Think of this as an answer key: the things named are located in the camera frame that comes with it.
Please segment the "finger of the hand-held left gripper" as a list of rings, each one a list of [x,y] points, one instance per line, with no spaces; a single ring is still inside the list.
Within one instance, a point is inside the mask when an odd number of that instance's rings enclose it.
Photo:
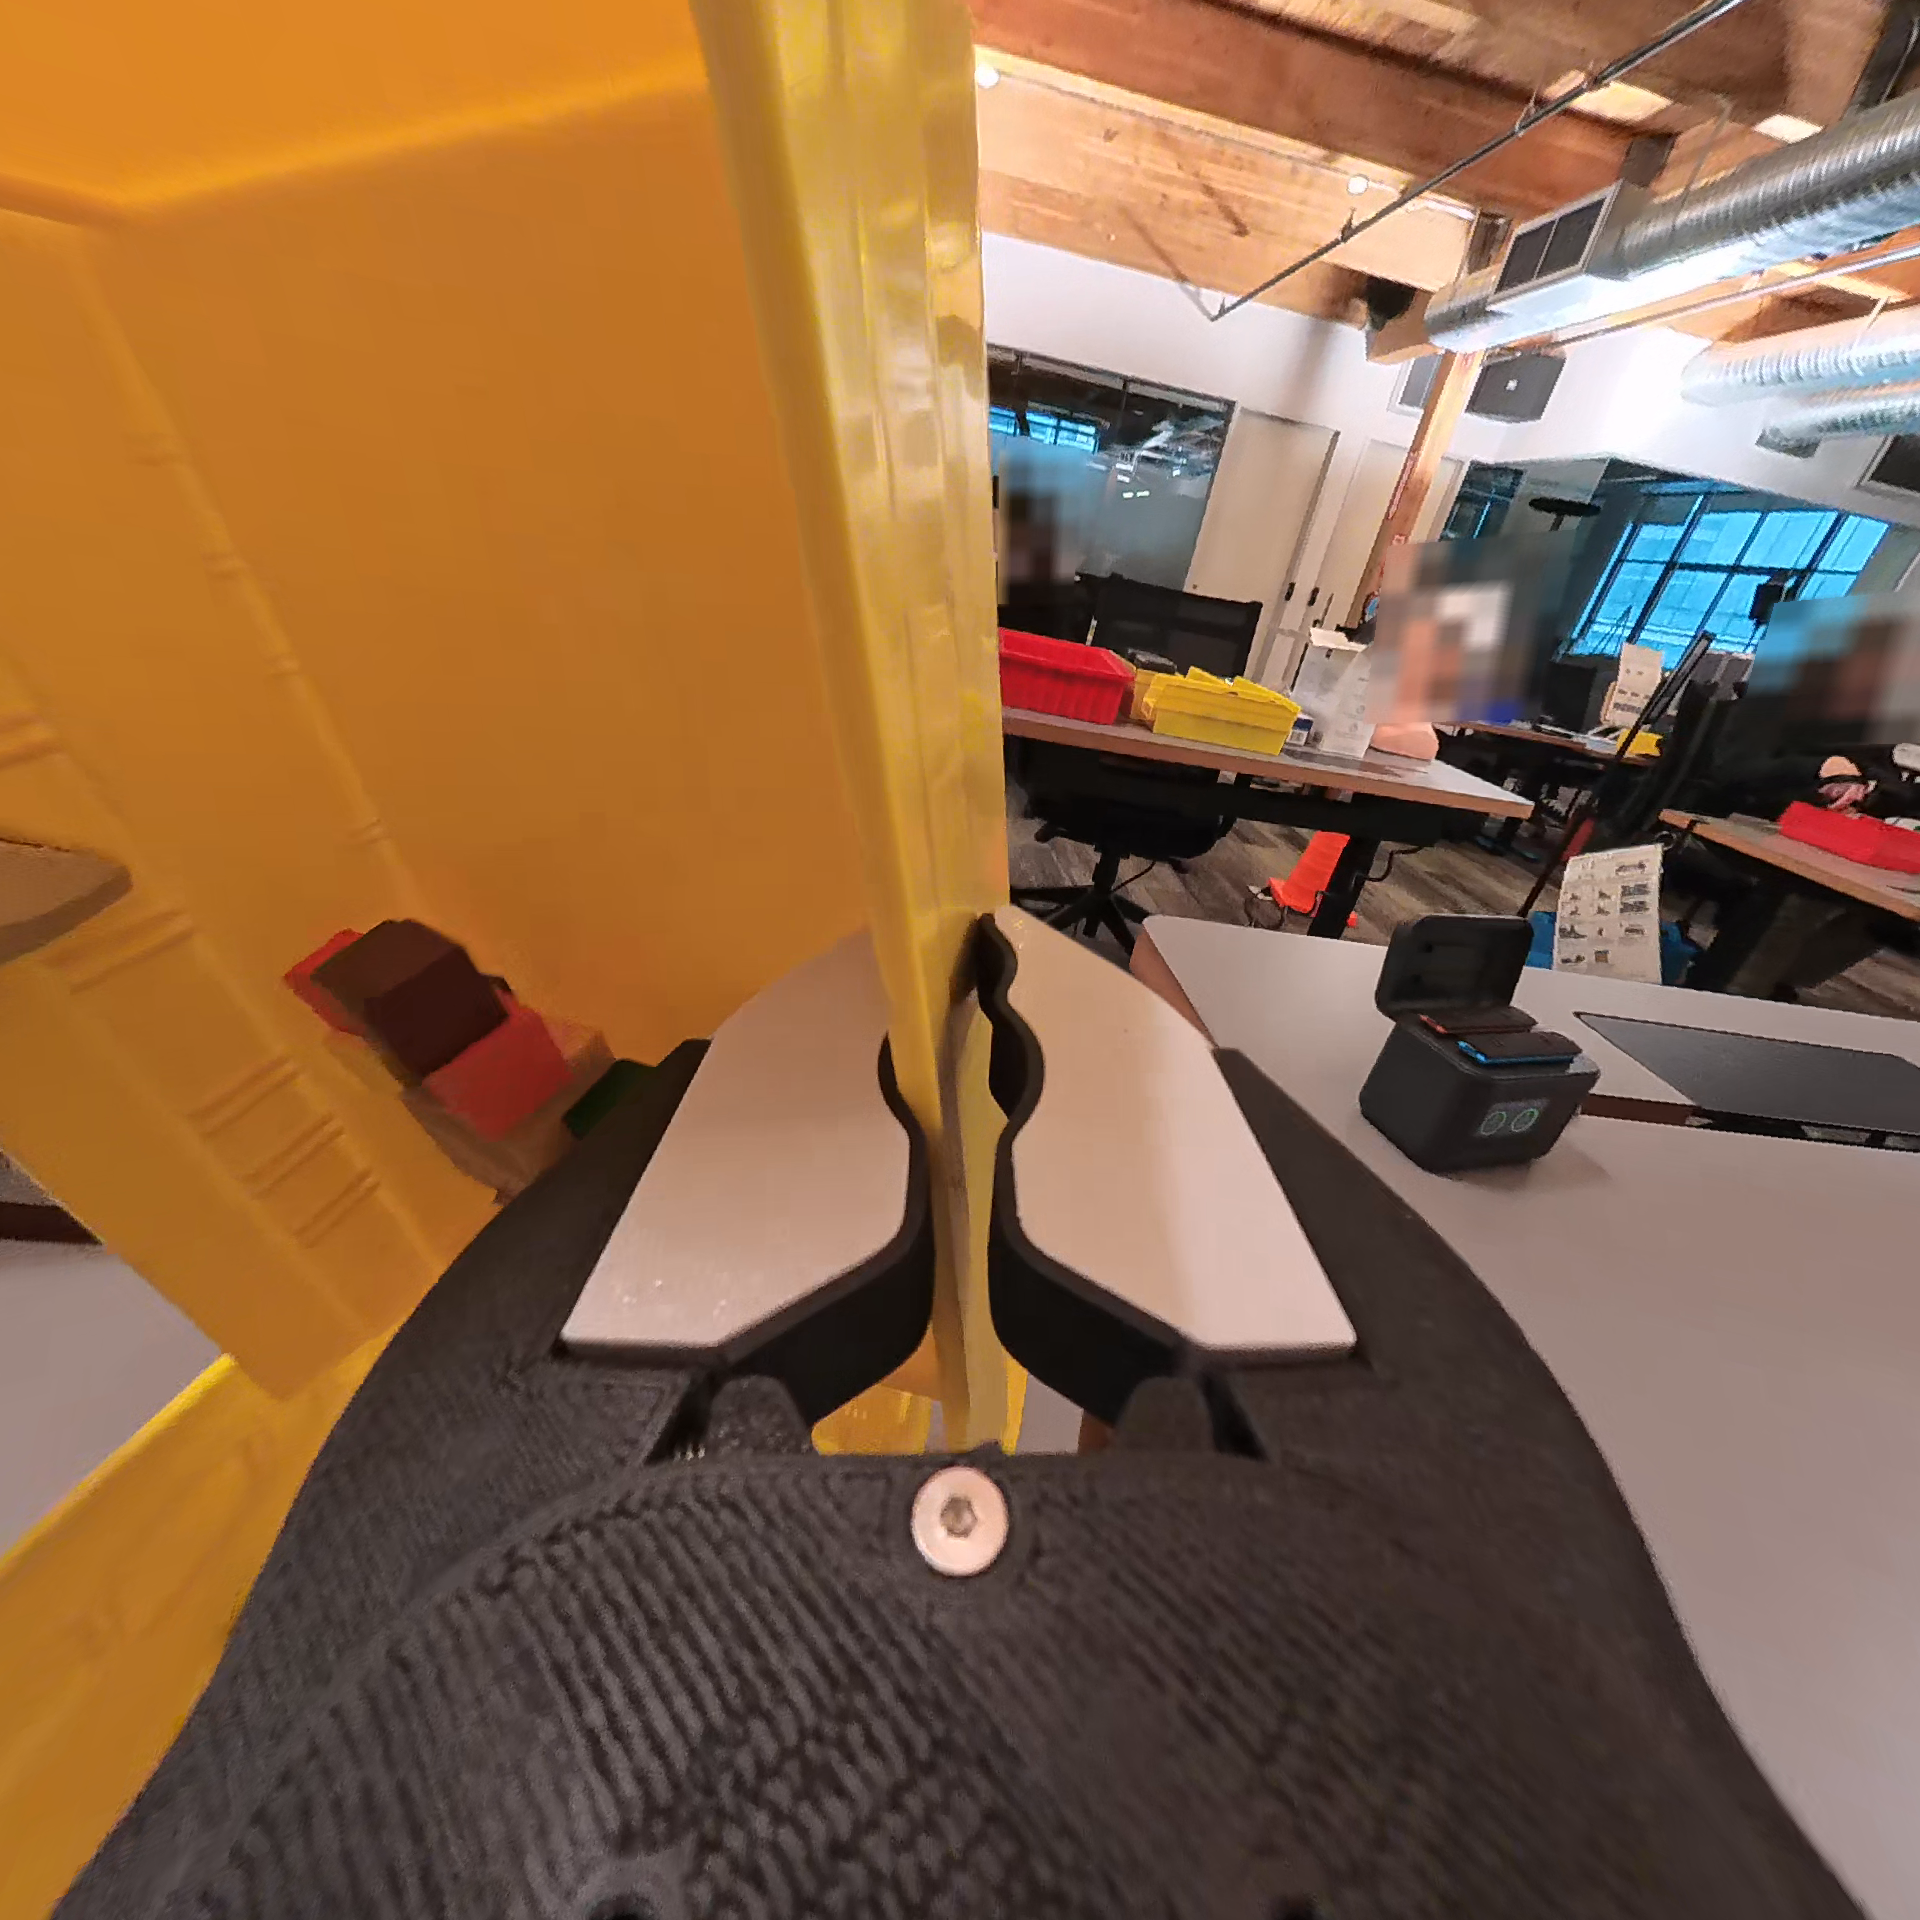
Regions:
[[[82,847],[3,840],[3,963],[85,926],[130,890],[127,865]]]

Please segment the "red plastic bin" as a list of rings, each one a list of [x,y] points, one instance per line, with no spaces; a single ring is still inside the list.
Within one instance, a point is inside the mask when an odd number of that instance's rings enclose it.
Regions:
[[[1005,710],[1116,725],[1126,710],[1136,669],[1085,639],[998,629],[998,698]]]

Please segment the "black flat tablet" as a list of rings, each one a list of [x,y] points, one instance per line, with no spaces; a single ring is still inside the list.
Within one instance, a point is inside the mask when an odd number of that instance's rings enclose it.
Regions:
[[[1703,1115],[1918,1136],[1918,1065],[1892,1053],[1623,1014],[1578,1017]]]

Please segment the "pile of coloured wooden cubes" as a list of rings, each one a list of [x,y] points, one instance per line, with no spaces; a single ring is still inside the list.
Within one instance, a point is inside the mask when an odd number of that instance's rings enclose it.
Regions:
[[[444,1159],[500,1205],[656,1078],[654,1065],[614,1056],[590,1024],[541,1014],[416,918],[342,928],[282,983],[339,1057],[392,1089]]]

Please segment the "printed leaflet sheet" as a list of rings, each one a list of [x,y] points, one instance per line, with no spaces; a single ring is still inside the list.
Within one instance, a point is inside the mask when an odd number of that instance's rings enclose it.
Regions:
[[[1572,854],[1551,911],[1551,970],[1664,983],[1664,847]]]

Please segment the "wood-edged side table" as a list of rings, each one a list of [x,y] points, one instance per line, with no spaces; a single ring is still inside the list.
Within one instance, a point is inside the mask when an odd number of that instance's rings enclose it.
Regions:
[[[1799,1001],[1876,953],[1915,960],[1915,878],[1869,869],[1789,838],[1775,823],[1716,817],[1667,806],[1672,857],[1725,869],[1732,894],[1716,897],[1714,933],[1687,985],[1693,991]]]

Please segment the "large yellow plastic box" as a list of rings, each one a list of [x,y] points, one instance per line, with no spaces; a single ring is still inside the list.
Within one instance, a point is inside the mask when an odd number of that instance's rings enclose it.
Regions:
[[[479,1198],[282,975],[656,1050],[1003,895],[966,5],[5,5],[5,1146],[276,1398]]]

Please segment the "white cardboard box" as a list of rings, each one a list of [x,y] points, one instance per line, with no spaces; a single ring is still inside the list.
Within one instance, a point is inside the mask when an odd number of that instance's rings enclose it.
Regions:
[[[1355,760],[1372,750],[1372,651],[1372,643],[1338,631],[1310,631],[1290,688],[1310,721],[1310,752]]]

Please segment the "black wall speaker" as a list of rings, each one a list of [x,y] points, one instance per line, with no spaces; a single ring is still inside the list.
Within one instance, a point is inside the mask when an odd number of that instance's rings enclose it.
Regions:
[[[1565,369],[1568,355],[1558,350],[1490,355],[1477,369],[1463,413],[1502,425],[1536,425]]]

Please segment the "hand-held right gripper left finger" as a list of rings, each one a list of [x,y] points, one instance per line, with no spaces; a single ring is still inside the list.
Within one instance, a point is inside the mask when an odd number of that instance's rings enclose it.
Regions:
[[[810,1424],[919,1349],[928,1143],[864,930],[715,1031],[563,1330],[571,1360],[764,1375]]]

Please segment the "orange traffic cone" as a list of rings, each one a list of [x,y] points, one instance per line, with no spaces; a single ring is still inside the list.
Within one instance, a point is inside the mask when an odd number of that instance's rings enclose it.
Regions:
[[[1298,918],[1312,923],[1328,895],[1328,886],[1338,875],[1338,864],[1346,854],[1349,843],[1349,837],[1341,831],[1314,831],[1308,837],[1286,872],[1266,880],[1263,888],[1285,921]]]

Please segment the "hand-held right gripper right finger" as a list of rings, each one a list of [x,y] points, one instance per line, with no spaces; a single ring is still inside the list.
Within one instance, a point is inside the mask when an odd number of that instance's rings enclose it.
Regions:
[[[1141,1385],[1355,1352],[1211,1040],[1020,906],[976,923],[994,1150],[989,1307],[1034,1377],[1116,1426]]]

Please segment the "long wood-edged table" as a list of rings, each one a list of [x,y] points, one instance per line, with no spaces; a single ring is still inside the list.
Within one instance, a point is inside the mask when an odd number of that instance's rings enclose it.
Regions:
[[[1005,739],[1044,739],[1130,760],[1213,770],[1226,786],[1216,805],[1235,823],[1346,834],[1349,849],[1318,913],[1308,923],[1316,938],[1343,937],[1383,847],[1429,847],[1445,837],[1445,817],[1517,824],[1531,814],[1531,802],[1520,793],[1440,758],[1419,762],[1376,752],[1362,758],[1316,752],[1263,758],[1156,736],[1126,721],[1095,727],[1030,710],[1003,710],[1002,733]]]

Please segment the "silver ventilation duct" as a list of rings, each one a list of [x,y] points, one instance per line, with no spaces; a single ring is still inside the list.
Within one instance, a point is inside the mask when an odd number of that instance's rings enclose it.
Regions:
[[[1493,351],[1915,226],[1915,91],[1661,198],[1626,181],[1512,230],[1495,264],[1434,291],[1440,351]]]

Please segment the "black office chair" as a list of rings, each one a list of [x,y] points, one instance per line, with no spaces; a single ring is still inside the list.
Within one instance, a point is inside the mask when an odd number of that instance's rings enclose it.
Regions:
[[[1144,872],[1180,865],[1211,851],[1235,827],[1235,816],[1216,805],[1226,786],[1213,770],[1027,739],[1014,771],[1035,838],[1087,847],[1095,865],[1078,885],[1016,885],[1013,903],[1075,937],[1108,933],[1122,955],[1133,953],[1144,923],[1144,910],[1122,894],[1132,881],[1119,872],[1125,862],[1143,862]]]

